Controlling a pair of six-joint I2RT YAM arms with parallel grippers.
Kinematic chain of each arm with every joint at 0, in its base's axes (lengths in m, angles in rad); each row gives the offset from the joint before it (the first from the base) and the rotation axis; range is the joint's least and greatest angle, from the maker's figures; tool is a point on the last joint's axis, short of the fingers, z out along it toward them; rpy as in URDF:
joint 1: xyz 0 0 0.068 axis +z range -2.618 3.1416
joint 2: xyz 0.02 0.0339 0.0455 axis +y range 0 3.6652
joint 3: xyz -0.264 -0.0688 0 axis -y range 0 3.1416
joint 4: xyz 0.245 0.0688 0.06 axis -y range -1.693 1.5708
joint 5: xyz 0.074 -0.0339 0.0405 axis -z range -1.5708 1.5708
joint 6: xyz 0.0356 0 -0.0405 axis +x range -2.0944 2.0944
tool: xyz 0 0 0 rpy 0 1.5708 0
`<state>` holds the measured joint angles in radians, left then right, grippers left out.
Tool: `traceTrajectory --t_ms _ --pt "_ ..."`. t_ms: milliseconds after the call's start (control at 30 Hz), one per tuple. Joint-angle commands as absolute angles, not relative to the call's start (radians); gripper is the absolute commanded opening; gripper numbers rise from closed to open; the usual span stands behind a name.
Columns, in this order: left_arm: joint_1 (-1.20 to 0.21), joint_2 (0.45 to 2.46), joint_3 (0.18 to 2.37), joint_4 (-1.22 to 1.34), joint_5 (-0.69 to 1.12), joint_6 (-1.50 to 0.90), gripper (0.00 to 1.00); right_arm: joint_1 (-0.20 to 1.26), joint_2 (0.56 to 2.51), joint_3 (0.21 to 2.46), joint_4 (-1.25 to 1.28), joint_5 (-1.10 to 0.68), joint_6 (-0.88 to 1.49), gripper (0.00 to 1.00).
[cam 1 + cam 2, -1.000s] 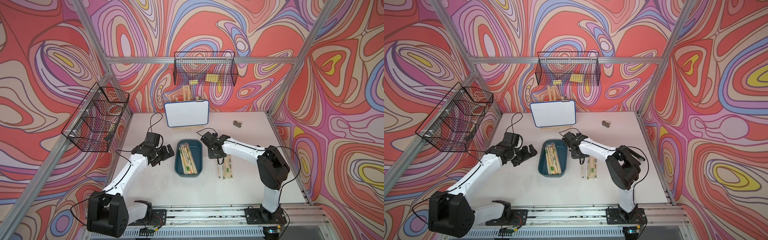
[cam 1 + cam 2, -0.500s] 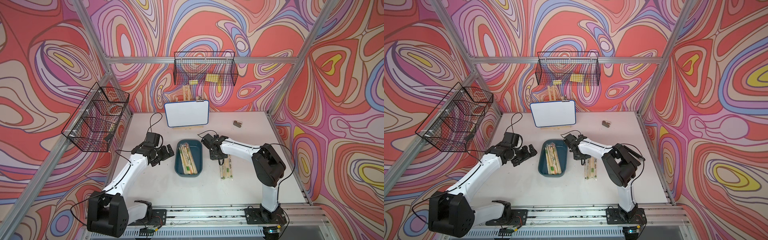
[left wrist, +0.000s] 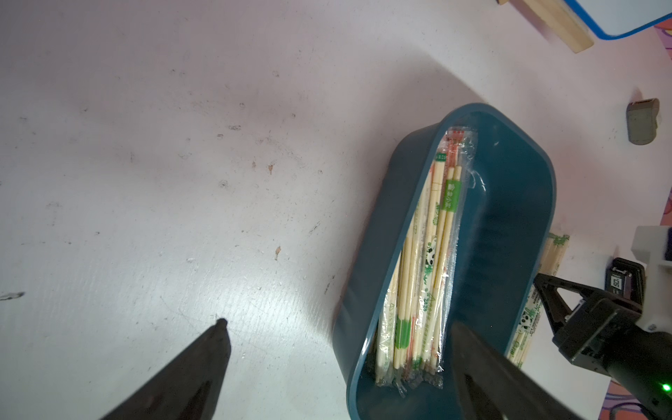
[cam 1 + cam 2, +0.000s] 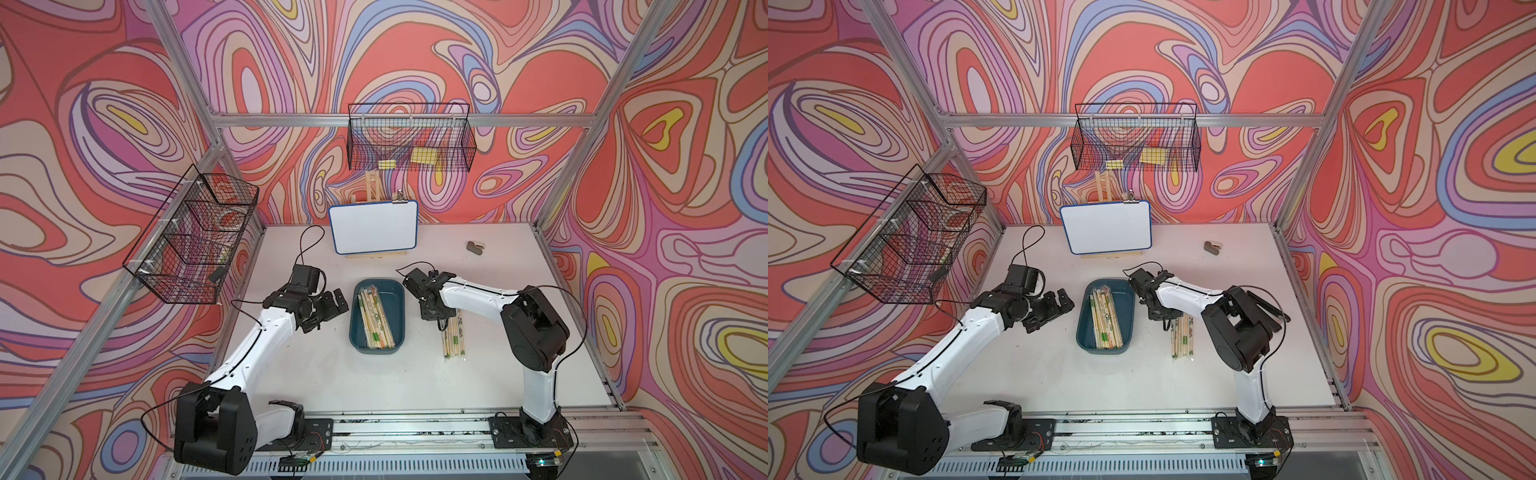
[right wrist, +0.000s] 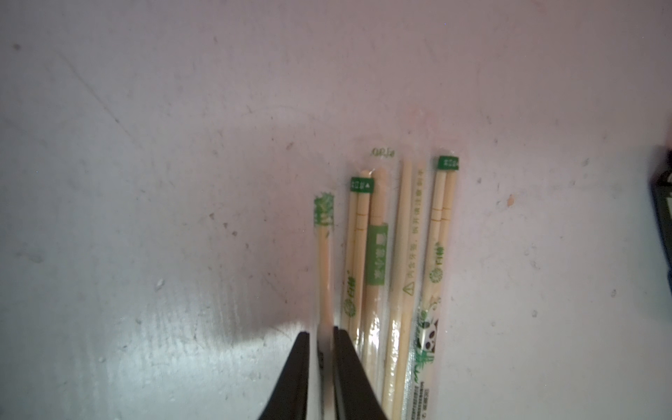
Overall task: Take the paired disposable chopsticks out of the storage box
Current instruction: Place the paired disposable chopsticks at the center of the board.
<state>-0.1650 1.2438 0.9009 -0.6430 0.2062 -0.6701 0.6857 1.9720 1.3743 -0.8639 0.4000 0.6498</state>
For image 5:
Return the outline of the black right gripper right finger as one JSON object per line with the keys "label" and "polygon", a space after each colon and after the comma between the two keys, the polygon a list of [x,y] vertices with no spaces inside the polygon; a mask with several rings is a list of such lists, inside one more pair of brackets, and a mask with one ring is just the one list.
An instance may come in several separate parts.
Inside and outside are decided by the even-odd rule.
{"label": "black right gripper right finger", "polygon": [[386,420],[348,332],[334,327],[334,397],[339,420]]}

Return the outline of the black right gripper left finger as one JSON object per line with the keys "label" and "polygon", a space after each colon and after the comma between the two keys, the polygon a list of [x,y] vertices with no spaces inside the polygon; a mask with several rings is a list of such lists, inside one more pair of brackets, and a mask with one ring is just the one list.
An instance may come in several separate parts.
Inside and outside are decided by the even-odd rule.
{"label": "black right gripper left finger", "polygon": [[310,334],[300,332],[259,420],[305,420],[310,376]]}

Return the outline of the plain chopsticks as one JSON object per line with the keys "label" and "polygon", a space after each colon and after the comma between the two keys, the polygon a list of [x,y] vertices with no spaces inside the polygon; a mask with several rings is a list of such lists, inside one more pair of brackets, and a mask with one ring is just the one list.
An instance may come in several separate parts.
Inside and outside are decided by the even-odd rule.
{"label": "plain chopsticks", "polygon": [[389,419],[404,414],[418,282],[418,242],[424,210],[424,171],[414,160],[402,164],[391,271],[390,329],[383,383],[383,410]]}

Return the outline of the green top chopsticks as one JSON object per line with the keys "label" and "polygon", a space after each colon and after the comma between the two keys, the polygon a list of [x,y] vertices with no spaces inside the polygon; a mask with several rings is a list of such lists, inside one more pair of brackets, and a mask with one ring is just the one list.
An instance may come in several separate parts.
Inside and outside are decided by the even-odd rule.
{"label": "green top chopsticks", "polygon": [[345,275],[341,295],[341,328],[348,332],[356,350],[361,345],[363,284],[371,195],[372,171],[364,170],[350,180],[346,227]]}

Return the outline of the green band chopsticks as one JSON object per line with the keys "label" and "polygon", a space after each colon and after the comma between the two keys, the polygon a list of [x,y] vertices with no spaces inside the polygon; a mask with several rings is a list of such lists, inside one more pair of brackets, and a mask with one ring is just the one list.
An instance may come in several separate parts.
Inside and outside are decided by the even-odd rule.
{"label": "green band chopsticks", "polygon": [[389,244],[390,171],[395,164],[388,159],[376,159],[370,176],[374,182],[369,194],[369,218],[365,248],[364,290],[362,303],[362,362],[367,379],[376,394],[380,392],[384,339],[387,259]]}

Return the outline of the panda print chopsticks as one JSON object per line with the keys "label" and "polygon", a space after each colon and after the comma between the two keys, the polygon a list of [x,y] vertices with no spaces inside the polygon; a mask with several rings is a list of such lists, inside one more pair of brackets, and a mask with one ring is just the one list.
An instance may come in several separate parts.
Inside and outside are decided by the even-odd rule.
{"label": "panda print chopsticks", "polygon": [[411,372],[409,419],[429,417],[430,394],[439,335],[442,287],[446,271],[446,247],[452,218],[452,206],[460,159],[454,155],[437,158],[429,226],[425,249],[425,267],[416,318],[414,358]]}

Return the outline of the green leaf chopstick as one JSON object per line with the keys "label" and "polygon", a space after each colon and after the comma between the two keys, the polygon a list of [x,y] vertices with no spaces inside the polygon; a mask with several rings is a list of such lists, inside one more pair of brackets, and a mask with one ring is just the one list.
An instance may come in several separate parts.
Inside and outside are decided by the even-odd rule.
{"label": "green leaf chopstick", "polygon": [[333,269],[332,230],[334,195],[322,192],[314,200],[314,227],[318,263],[318,364],[320,364],[320,411],[322,419],[335,419],[333,362]]}

